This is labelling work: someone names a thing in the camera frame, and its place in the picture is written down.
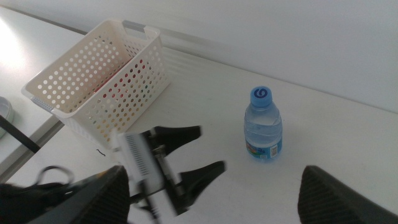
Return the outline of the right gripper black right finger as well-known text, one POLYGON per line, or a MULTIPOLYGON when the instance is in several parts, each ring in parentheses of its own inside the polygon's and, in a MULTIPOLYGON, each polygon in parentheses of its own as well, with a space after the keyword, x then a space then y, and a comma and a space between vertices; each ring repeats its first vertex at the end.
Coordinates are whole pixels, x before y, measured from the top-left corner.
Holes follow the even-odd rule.
POLYGON ((306 166, 298 195, 301 223, 397 223, 397 215, 318 166, 306 166))

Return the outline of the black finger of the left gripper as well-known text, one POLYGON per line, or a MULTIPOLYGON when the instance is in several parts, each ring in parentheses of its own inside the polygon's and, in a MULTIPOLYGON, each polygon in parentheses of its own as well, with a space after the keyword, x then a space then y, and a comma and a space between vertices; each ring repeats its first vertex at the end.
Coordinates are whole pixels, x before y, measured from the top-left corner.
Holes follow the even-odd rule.
POLYGON ((149 138, 161 154, 168 156, 174 150, 198 139, 200 136, 200 126, 182 128, 156 126, 150 130, 149 138))
POLYGON ((178 187, 182 190, 180 196, 182 206, 179 208, 178 214, 185 213, 201 193, 225 170, 225 161, 217 161, 196 170, 179 173, 181 182, 178 187))

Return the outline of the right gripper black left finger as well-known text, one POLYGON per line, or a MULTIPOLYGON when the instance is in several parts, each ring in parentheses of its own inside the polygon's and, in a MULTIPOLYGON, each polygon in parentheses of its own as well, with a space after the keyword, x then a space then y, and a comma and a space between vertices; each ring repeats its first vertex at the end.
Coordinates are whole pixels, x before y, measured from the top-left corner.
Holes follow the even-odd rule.
POLYGON ((66 198, 31 223, 126 223, 129 213, 128 176, 114 166, 69 186, 66 198))

